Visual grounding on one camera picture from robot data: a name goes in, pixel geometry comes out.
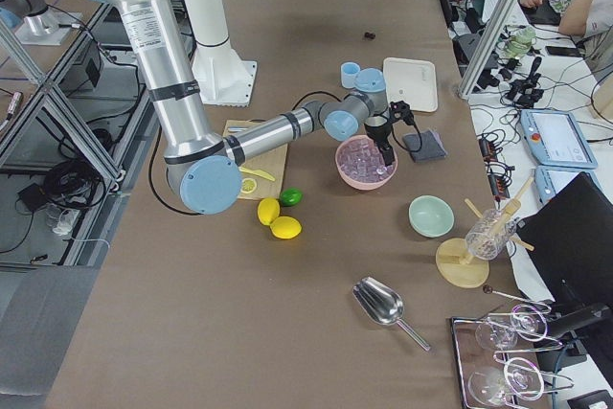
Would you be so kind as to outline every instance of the power adapter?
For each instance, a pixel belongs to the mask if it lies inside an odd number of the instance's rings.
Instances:
[[[49,202],[45,192],[35,183],[19,191],[17,195],[31,213],[35,213]]]

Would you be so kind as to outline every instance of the brown table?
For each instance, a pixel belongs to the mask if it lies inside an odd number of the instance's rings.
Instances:
[[[304,227],[292,240],[261,226],[253,201],[217,216],[167,211],[143,173],[46,407],[459,407],[447,319],[501,301],[448,284],[434,260],[445,238],[463,237],[475,221],[465,197],[481,209],[492,203],[470,112],[455,96],[460,75],[438,0],[224,3],[233,46],[259,73],[248,108],[207,107],[216,129],[285,112],[309,91],[342,95],[343,61],[426,59],[436,65],[439,110],[417,122],[441,133],[449,156],[415,164],[400,152],[392,180],[361,193],[338,176],[338,143],[325,132],[293,143],[284,186],[305,197],[283,209]],[[154,177],[165,189],[161,158]],[[423,194],[453,208],[445,238],[409,226],[408,204]],[[367,275],[403,297],[405,318],[432,352],[366,316],[352,286]],[[488,282],[515,290],[507,258],[491,264]]]

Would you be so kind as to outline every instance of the tablet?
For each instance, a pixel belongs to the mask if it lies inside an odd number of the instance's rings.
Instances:
[[[519,122],[531,153],[541,165],[593,170],[598,166],[570,112],[524,109]]]

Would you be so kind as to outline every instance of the wooden stick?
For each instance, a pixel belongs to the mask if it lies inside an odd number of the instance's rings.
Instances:
[[[521,198],[521,195],[524,194],[524,192],[532,185],[533,182],[534,182],[534,178],[532,176],[530,176],[528,178],[528,180],[524,183],[524,185],[521,186],[521,189],[519,190],[519,192],[517,193],[517,195],[514,198],[516,200],[519,200],[519,198]]]
[[[516,243],[520,246],[523,246],[524,248],[526,248],[528,251],[533,251],[534,247],[527,243],[526,241],[524,241],[523,239],[521,239],[520,237],[516,237],[516,236],[512,236],[509,238],[513,243]]]
[[[470,198],[465,198],[464,203],[468,206],[468,208],[470,208],[470,211],[472,211],[477,217],[479,218],[483,217],[483,214],[477,209],[475,204],[472,201],[470,201]]]

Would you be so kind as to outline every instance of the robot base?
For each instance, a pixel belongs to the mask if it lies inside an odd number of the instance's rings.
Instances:
[[[441,275],[458,287],[479,287],[489,275],[489,262],[472,258],[468,263],[461,263],[465,255],[464,239],[448,239],[437,249],[437,267]]]
[[[75,18],[81,20],[83,15],[81,13],[70,13]],[[48,45],[48,46],[58,46],[63,43],[68,34],[74,29],[70,27],[71,24],[77,22],[77,20],[66,13],[62,13],[59,11],[54,11],[54,16],[57,19],[57,22],[64,26],[60,27],[57,31],[52,34],[47,35],[34,35],[30,30],[30,27],[27,24],[22,24],[19,26],[17,31],[15,32],[15,36],[19,39],[19,41],[23,45]]]
[[[232,105],[236,107],[246,107],[251,102],[251,93],[253,92],[253,83],[258,72],[258,63],[256,61],[241,61],[245,70],[251,76],[248,81],[238,80],[232,86],[223,88],[217,91],[214,98],[208,92],[203,90],[200,92],[202,102],[211,105]],[[198,81],[200,88],[206,88],[206,83]]]

